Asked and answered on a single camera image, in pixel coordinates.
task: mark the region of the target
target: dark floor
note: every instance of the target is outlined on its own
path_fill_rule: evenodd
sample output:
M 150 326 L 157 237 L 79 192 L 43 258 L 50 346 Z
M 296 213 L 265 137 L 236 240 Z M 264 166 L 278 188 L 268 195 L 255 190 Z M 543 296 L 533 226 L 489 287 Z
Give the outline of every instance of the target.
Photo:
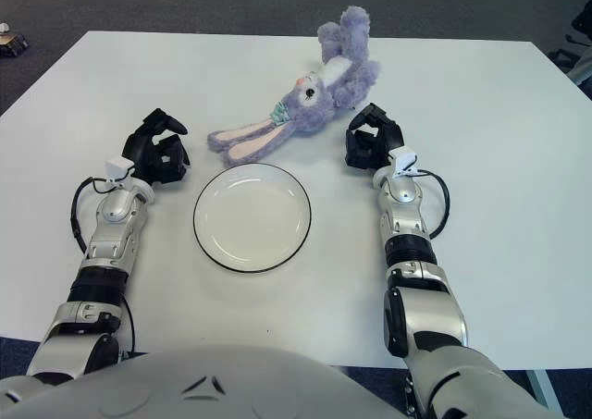
M 31 49 L 0 58 L 0 114 L 86 31 L 313 35 L 350 4 L 371 14 L 376 37 L 526 40 L 544 52 L 566 47 L 571 20 L 587 0 L 0 0 L 0 22 Z M 0 338 L 0 378 L 23 374 L 36 344 Z M 350 376 L 401 406 L 403 372 L 350 368 Z M 511 372 L 527 387 L 524 372 Z M 592 417 L 592 370 L 552 371 L 564 413 Z

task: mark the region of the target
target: white table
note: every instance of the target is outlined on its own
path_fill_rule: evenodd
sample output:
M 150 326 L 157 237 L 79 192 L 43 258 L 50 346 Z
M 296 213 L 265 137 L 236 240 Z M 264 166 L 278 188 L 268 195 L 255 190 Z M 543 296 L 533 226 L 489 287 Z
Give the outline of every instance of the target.
M 368 100 L 450 187 L 433 246 L 470 344 L 503 368 L 592 366 L 592 104 L 531 43 L 375 39 L 371 51 L 383 70 Z M 42 337 L 80 263 L 72 193 L 162 107 L 189 129 L 192 168 L 156 187 L 142 233 L 128 291 L 139 350 L 239 342 L 401 366 L 382 339 L 376 192 L 343 162 L 353 114 L 265 159 L 310 196 L 312 228 L 292 260 L 239 275 L 193 236 L 197 195 L 223 169 L 206 134 L 265 117 L 319 60 L 315 38 L 87 33 L 0 118 L 0 335 Z M 435 226 L 438 186 L 424 184 Z M 97 202 L 80 202 L 86 239 Z M 128 347 L 126 322 L 118 335 Z

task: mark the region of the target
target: black cable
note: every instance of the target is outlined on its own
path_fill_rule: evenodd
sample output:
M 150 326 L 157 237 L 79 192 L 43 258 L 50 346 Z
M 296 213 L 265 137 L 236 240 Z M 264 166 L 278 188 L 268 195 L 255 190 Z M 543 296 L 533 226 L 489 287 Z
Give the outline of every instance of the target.
M 128 175 L 130 174 L 130 171 L 133 169 L 133 167 L 128 169 L 128 172 L 126 172 L 126 175 L 123 176 L 121 179 L 115 179 L 115 182 L 119 182 L 121 180 L 125 180 Z M 72 234 L 74 235 L 74 239 L 76 239 L 76 242 L 78 243 L 78 246 L 80 246 L 80 249 L 82 250 L 83 253 L 86 253 L 86 243 L 84 242 L 84 239 L 82 238 L 82 233 L 80 231 L 80 223 L 78 221 L 78 214 L 77 214 L 77 208 L 78 208 L 78 199 L 80 197 L 80 193 L 82 192 L 82 190 L 84 190 L 84 188 L 86 188 L 87 186 L 89 186 L 92 183 L 92 188 L 94 189 L 94 191 L 97 194 L 108 194 L 111 191 L 114 191 L 117 186 L 114 186 L 113 188 L 106 190 L 106 191 L 99 191 L 96 188 L 96 182 L 97 181 L 102 181 L 103 183 L 106 183 L 107 180 L 106 179 L 99 179 L 97 177 L 88 177 L 87 179 L 85 179 L 80 186 L 76 189 L 76 192 L 74 192 L 74 198 L 72 199 L 72 206 L 70 208 L 70 225 L 72 226 Z
M 435 239 L 438 236 L 438 234 L 442 232 L 444 227 L 446 227 L 446 222 L 448 221 L 448 217 L 450 215 L 450 193 L 448 191 L 448 186 L 446 186 L 446 182 L 441 176 L 434 174 L 433 172 L 428 171 L 427 169 L 417 169 L 417 172 L 419 172 L 421 175 L 418 174 L 414 177 L 430 176 L 436 179 L 438 181 L 438 184 L 440 185 L 440 188 L 442 188 L 442 193 L 444 194 L 444 216 L 442 216 L 442 219 L 440 220 L 440 224 L 438 225 L 438 227 L 434 229 L 434 231 L 429 235 L 430 239 Z
M 80 223 L 78 222 L 78 215 L 76 214 L 76 211 L 80 193 L 91 183 L 94 183 L 94 178 L 88 177 L 80 184 L 80 186 L 76 189 L 76 192 L 74 192 L 72 207 L 70 208 L 70 225 L 72 226 L 72 234 L 74 234 L 74 239 L 76 239 L 76 242 L 78 243 L 78 246 L 80 246 L 80 249 L 83 253 L 86 253 L 86 243 L 84 243 L 84 239 L 82 238 L 82 234 L 80 232 Z
M 128 317 L 129 317 L 129 325 L 131 326 L 131 352 L 129 355 L 133 357 L 134 352 L 136 351 L 136 328 L 133 325 L 133 316 L 131 315 L 131 309 L 128 305 L 128 301 L 126 301 L 126 296 L 121 294 L 121 300 L 123 301 L 124 305 L 126 305 L 126 310 L 128 310 Z
M 117 186 L 114 186 L 114 187 L 112 187 L 112 188 L 109 188 L 109 189 L 108 189 L 108 190 L 106 190 L 106 191 L 99 191 L 99 190 L 97 190 L 97 189 L 96 189 L 96 182 L 97 182 L 97 181 L 103 181 L 103 182 L 107 182 L 107 180 L 105 180 L 105 179 L 93 179 L 93 180 L 92 180 L 92 188 L 94 189 L 94 191 L 95 191 L 97 194 L 108 194 L 109 192 L 111 192 L 111 191 L 114 191 L 114 190 L 117 188 Z

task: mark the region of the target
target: bunny ear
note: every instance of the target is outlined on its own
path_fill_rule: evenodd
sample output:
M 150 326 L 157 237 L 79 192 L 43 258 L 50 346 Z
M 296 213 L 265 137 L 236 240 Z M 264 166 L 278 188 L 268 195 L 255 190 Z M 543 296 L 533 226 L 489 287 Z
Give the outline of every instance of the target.
M 334 56 L 323 66 L 318 76 L 323 81 L 326 88 L 341 80 L 348 69 L 352 66 L 352 61 L 345 56 Z
M 218 130 L 207 136 L 207 143 L 212 151 L 218 153 L 227 149 L 231 144 L 265 134 L 274 128 L 274 126 L 272 119 L 268 118 L 259 123 L 243 126 L 239 129 Z
M 295 129 L 292 123 L 285 123 L 265 135 L 234 144 L 224 154 L 225 164 L 236 166 L 256 162 L 285 142 Z

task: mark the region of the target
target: purple plush rabbit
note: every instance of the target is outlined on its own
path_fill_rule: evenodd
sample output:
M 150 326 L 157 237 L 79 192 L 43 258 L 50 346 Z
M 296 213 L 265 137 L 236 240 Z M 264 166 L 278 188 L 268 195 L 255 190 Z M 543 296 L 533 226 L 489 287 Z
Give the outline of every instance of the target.
M 256 162 L 293 133 L 321 130 L 338 109 L 357 106 L 379 71 L 378 63 L 368 60 L 369 31 L 370 18 L 357 6 L 343 12 L 340 25 L 330 21 L 318 28 L 321 71 L 298 79 L 267 120 L 209 134 L 210 148 L 224 151 L 227 166 Z

